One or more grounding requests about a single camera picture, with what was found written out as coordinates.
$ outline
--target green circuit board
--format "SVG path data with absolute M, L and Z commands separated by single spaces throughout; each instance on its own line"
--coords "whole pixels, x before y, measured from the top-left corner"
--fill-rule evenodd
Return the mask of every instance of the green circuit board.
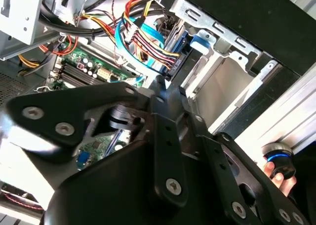
M 103 158 L 112 138 L 112 135 L 96 138 L 94 142 L 83 145 L 79 150 L 90 153 L 93 162 L 97 162 Z
M 87 54 L 79 48 L 76 48 L 71 54 L 65 55 L 63 59 L 71 63 L 73 66 L 77 66 L 78 63 L 82 62 L 83 59 L 88 59 L 89 62 L 92 62 L 94 66 L 102 66 L 102 68 L 105 68 L 108 71 L 112 72 L 115 76 L 118 77 L 118 80 L 124 80 L 128 78 L 128 76 L 121 72 L 119 69 Z

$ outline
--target motherboard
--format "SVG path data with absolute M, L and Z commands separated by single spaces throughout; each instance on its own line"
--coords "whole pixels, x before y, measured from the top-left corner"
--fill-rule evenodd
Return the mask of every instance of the motherboard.
M 144 82 L 143 77 L 127 73 L 121 66 L 104 62 L 78 47 L 68 55 L 57 57 L 49 79 L 52 90 L 115 82 L 127 82 L 139 88 Z

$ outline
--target wire bundle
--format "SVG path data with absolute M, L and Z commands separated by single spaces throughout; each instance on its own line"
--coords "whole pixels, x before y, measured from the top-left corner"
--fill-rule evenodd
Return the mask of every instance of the wire bundle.
M 65 50 L 58 51 L 58 46 L 65 39 L 65 37 L 61 37 L 62 41 L 58 40 L 58 45 L 52 46 L 52 44 L 49 44 L 47 46 L 39 46 L 39 48 L 47 54 L 47 57 L 42 62 L 29 61 L 20 55 L 19 58 L 21 62 L 25 64 L 28 68 L 20 71 L 19 75 L 26 76 L 37 71 L 51 59 L 52 54 L 56 54 L 59 56 L 70 54 L 77 47 L 78 37 L 92 38 L 92 40 L 94 40 L 95 37 L 109 37 L 111 41 L 115 44 L 115 47 L 118 47 L 117 42 L 119 40 L 119 42 L 124 45 L 124 48 L 128 50 L 128 55 L 135 55 L 139 63 L 147 62 L 147 65 L 143 65 L 147 68 L 151 68 L 151 65 L 154 63 L 154 61 L 162 64 L 167 69 L 170 69 L 174 65 L 179 54 L 165 51 L 163 49 L 163 43 L 161 42 L 161 40 L 159 41 L 157 38 L 155 39 L 155 37 L 153 37 L 153 33 L 148 33 L 148 29 L 151 29 L 152 32 L 158 32 L 143 24 L 145 19 L 149 15 L 166 13 L 166 11 L 163 10 L 163 8 L 160 7 L 157 3 L 153 2 L 152 0 L 130 0 L 125 5 L 125 12 L 122 14 L 122 17 L 118 19 L 115 19 L 113 14 L 110 14 L 105 10 L 91 10 L 90 8 L 88 9 L 88 11 L 88 13 L 81 13 L 77 20 L 79 22 L 83 20 L 91 20 L 98 24 L 100 28 L 87 29 L 73 26 L 69 23 L 64 23 L 43 3 L 41 5 L 41 12 L 39 17 L 40 22 L 42 22 L 48 28 L 66 34 L 69 44 Z M 105 16 L 109 17 L 112 22 L 106 24 L 103 20 L 101 20 L 101 18 Z M 140 24 L 138 24 L 135 28 L 134 22 L 140 22 Z M 134 44 L 134 47 L 130 46 L 131 43 L 126 43 L 123 41 L 124 35 L 126 34 L 125 31 L 128 34 L 131 31 L 132 27 L 136 29 L 135 33 L 133 33 L 132 35 L 131 40 L 131 43 Z M 119 31 L 119 39 L 116 35 L 117 30 Z
M 68 54 L 72 53 L 72 52 L 76 49 L 76 47 L 77 47 L 77 45 L 78 45 L 78 38 L 75 38 L 74 46 L 71 46 L 71 45 L 72 45 L 71 36 L 67 36 L 67 37 L 68 37 L 68 41 L 69 41 L 68 47 L 67 47 L 65 50 L 59 52 L 59 51 L 54 50 L 54 49 L 56 49 L 56 46 L 55 46 L 55 47 L 53 48 L 53 50 L 51 51 L 51 53 L 56 54 L 56 55 L 60 55 L 60 56 L 68 55 Z M 39 48 L 40 48 L 44 53 L 50 52 L 49 48 L 46 47 L 45 45 L 40 45 Z
M 129 18 L 130 16 L 130 10 L 131 8 L 136 5 L 139 2 L 139 0 L 130 0 L 125 5 L 125 12 L 123 13 L 123 24 L 126 27 L 127 31 L 131 30 L 132 26 L 135 26 L 135 23 Z M 141 20 L 140 26 L 144 23 L 148 13 L 150 6 L 152 4 L 152 0 L 147 1 L 146 7 L 144 9 L 142 17 L 140 17 L 139 20 Z M 145 53 L 146 55 L 150 56 L 151 58 L 155 59 L 157 62 L 164 65 L 167 69 L 170 69 L 176 59 L 178 58 L 179 54 L 177 53 L 171 53 L 168 51 L 165 51 L 163 48 L 155 44 L 143 31 L 141 28 L 138 28 L 137 31 L 133 35 L 132 41 L 136 45 L 136 56 L 140 61 L 144 61 L 142 57 L 142 53 Z
M 45 64 L 47 64 L 53 57 L 53 54 L 56 55 L 67 55 L 70 54 L 72 51 L 74 51 L 78 44 L 78 38 L 76 38 L 75 43 L 72 45 L 71 37 L 68 36 L 69 45 L 64 51 L 56 51 L 59 47 L 59 45 L 64 41 L 64 37 L 60 37 L 57 41 L 50 43 L 52 50 L 50 51 L 50 47 L 46 47 L 44 45 L 40 45 L 39 48 L 46 54 L 46 57 L 40 62 L 40 61 L 30 61 L 27 60 L 24 56 L 21 54 L 18 55 L 20 61 L 26 65 L 27 68 L 21 70 L 18 72 L 18 76 L 28 76 L 38 70 L 40 70 Z

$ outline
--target capacitor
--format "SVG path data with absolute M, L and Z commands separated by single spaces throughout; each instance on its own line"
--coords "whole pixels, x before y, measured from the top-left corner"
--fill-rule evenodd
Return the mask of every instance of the capacitor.
M 261 148 L 262 154 L 267 158 L 268 162 L 275 164 L 275 169 L 272 172 L 271 178 L 274 178 L 277 173 L 282 173 L 284 179 L 290 179 L 295 175 L 295 167 L 293 165 L 293 151 L 290 146 L 285 143 L 270 143 Z
M 90 76 L 94 77 L 94 78 L 97 78 L 97 77 L 98 77 L 97 72 L 98 72 L 99 69 L 100 69 L 100 67 L 95 67 L 95 68 L 91 69 L 91 70 L 88 72 L 88 74 L 89 74 Z
M 85 68 L 84 68 L 84 70 L 83 70 L 83 72 L 85 72 L 85 73 L 88 73 L 89 74 L 89 71 L 90 71 L 90 69 L 93 67 L 93 63 L 92 62 L 88 62 L 87 63 L 87 65 L 85 66 Z

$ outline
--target connector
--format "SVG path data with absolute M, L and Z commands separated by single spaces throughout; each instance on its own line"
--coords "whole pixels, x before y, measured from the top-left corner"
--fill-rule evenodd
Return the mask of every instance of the connector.
M 141 28 L 142 25 L 143 25 L 144 22 L 145 22 L 145 19 L 146 19 L 145 16 L 141 16 L 141 17 L 137 18 L 137 19 L 134 21 L 134 24 L 135 24 L 138 28 Z
M 105 80 L 108 80 L 110 79 L 110 76 L 111 76 L 111 72 L 104 69 L 104 68 L 100 68 L 97 72 L 97 75 L 100 77 L 100 78 L 103 78 Z
M 131 25 L 131 27 L 126 35 L 126 38 L 125 38 L 125 42 L 127 44 L 130 44 L 132 42 L 134 35 L 138 31 L 138 29 L 142 27 L 142 25 L 145 22 L 145 19 L 146 18 L 144 16 L 141 16 L 140 18 L 137 18 L 134 21 L 134 23 Z
M 138 26 L 136 26 L 134 23 L 131 25 L 129 31 L 127 32 L 127 35 L 125 37 L 125 42 L 127 44 L 130 44 L 133 40 L 134 35 L 136 34 L 138 30 Z

